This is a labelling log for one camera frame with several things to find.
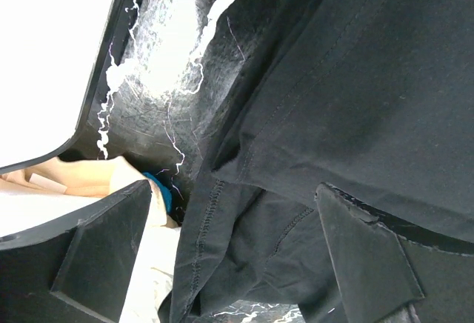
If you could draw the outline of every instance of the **black panel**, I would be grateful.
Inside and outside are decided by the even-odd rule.
[[[0,240],[0,322],[117,322],[150,199],[136,182]]]
[[[376,217],[327,185],[318,187],[318,208],[350,322],[378,322],[424,298],[397,236]]]

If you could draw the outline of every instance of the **black clothing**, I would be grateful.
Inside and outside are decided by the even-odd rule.
[[[322,182],[474,242],[474,0],[298,8],[234,85],[188,204],[163,322],[238,299],[345,322],[314,199]]]

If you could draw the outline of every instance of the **white surface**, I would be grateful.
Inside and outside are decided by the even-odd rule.
[[[14,191],[0,192],[0,238],[52,221],[97,199]]]
[[[0,167],[75,133],[113,0],[0,0]]]

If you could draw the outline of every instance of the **stitched seam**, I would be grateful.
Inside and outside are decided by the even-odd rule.
[[[210,223],[214,217],[214,213],[216,212],[217,204],[221,196],[222,190],[224,189],[224,185],[225,185],[225,182],[218,179],[216,183],[214,184],[214,187],[211,190],[210,195],[209,195],[209,204],[206,208],[204,218],[199,228],[199,235],[196,240],[196,254],[194,255],[194,259],[193,259],[193,275],[191,278],[190,294],[186,303],[185,312],[187,312],[191,308],[191,304],[193,303],[193,295],[194,293],[196,293],[199,286],[200,273],[201,273],[200,261],[202,259],[202,254],[204,252],[204,245],[206,243],[206,238],[207,238],[207,233],[209,231]]]
[[[336,69],[337,67],[346,59],[347,55],[350,54],[351,51],[353,51],[354,47],[358,44],[358,41],[360,40],[360,38],[362,37],[362,35],[365,33],[365,31],[367,30],[367,28],[370,26],[370,24],[372,23],[373,19],[380,13],[380,11],[382,10],[382,8],[384,7],[384,5],[388,2],[389,0],[384,0],[380,6],[378,7],[377,11],[370,17],[370,20],[367,22],[366,26],[364,27],[364,29],[361,30],[361,32],[357,35],[357,38],[355,39],[355,42],[353,44],[353,46],[346,51],[346,53],[344,53],[344,55],[341,57],[341,59],[339,61],[337,61],[333,67],[331,67],[324,75],[321,75],[321,77],[310,87],[309,89],[309,92],[314,89],[314,87],[316,85],[318,85],[319,83],[321,83],[321,81],[328,77],[329,75],[331,75]],[[313,71],[314,71],[315,67],[308,73],[308,74],[311,74]],[[295,100],[295,103],[291,106],[289,112],[287,113],[287,115],[278,123],[278,127],[284,122],[287,120],[287,118],[293,113],[293,111],[295,110],[296,106],[299,104],[299,102],[302,100],[302,93],[299,93],[297,96],[296,96],[296,100]],[[253,162],[253,159],[255,158],[255,154],[251,155],[250,157],[250,161],[249,161],[249,164],[251,164]]]
[[[299,222],[301,222],[303,219],[305,219],[307,216],[309,216],[312,212],[314,212],[314,209],[307,208],[303,212],[299,213],[287,225],[287,227],[283,230],[283,233],[278,238],[278,241],[276,242],[276,245],[275,245],[275,248],[273,249],[272,254],[268,257],[267,261],[265,262],[264,271],[267,271],[268,262],[271,260],[272,257],[274,257],[278,253],[278,251],[280,250],[281,243],[285,240],[285,238],[288,236],[288,234],[291,232],[291,230],[294,229]]]
[[[266,120],[265,124],[263,125],[263,127],[260,129],[260,131],[257,133],[256,137],[255,137],[255,140],[265,131],[265,129],[267,128],[268,124],[273,120],[273,118],[275,118],[277,112],[281,109],[281,107],[283,106],[283,103],[293,94],[294,90],[297,88],[297,86],[300,85],[300,83],[303,81],[304,78],[306,78],[309,74],[311,74],[317,67],[319,67],[321,64],[323,64],[328,58],[329,56],[332,54],[332,52],[334,51],[334,49],[338,46],[339,42],[341,41],[341,39],[344,37],[344,35],[346,34],[346,32],[349,30],[349,27],[353,24],[353,22],[355,20],[358,19],[358,17],[360,16],[362,10],[365,8],[365,6],[369,3],[370,0],[365,0],[364,3],[362,4],[362,6],[359,8],[359,10],[357,11],[357,13],[351,18],[351,20],[344,26],[344,29],[342,30],[341,34],[339,34],[339,37],[336,39],[336,41],[334,42],[334,44],[331,46],[331,48],[324,54],[323,58],[318,61],[313,67],[311,67],[311,69],[309,71],[307,71],[306,73],[304,73],[304,75],[301,76],[301,78],[291,87],[290,91],[288,91],[288,93],[285,95],[284,99],[278,104],[278,106],[276,106],[275,110],[273,111],[272,115],[269,117],[268,120]],[[331,71],[337,67],[338,64],[336,64],[334,67],[331,68]],[[311,87],[311,89],[316,86],[321,80],[323,77],[325,76],[328,76],[328,74],[325,74],[323,75],[318,81],[315,82],[315,84]],[[240,173],[237,177],[237,181],[240,181],[242,179],[242,176],[244,174],[244,170],[247,166],[247,164],[249,163],[252,163],[253,159],[254,159],[254,156],[255,155],[250,155],[251,154],[251,150],[253,149],[254,145],[255,145],[255,141],[252,142],[252,144],[250,144],[250,147],[249,147],[249,150],[247,151],[247,154],[244,158],[244,165],[242,166],[241,170],[240,170]]]

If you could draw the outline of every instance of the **blue strap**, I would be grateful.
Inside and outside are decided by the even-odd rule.
[[[161,195],[163,196],[163,201],[164,201],[164,206],[166,207],[166,212],[169,214],[171,212],[171,201],[173,197],[171,196],[170,190],[168,190],[167,187],[165,187],[155,176],[153,176],[151,173],[143,173],[143,175],[152,180],[153,182],[156,183],[156,185],[160,188]]]

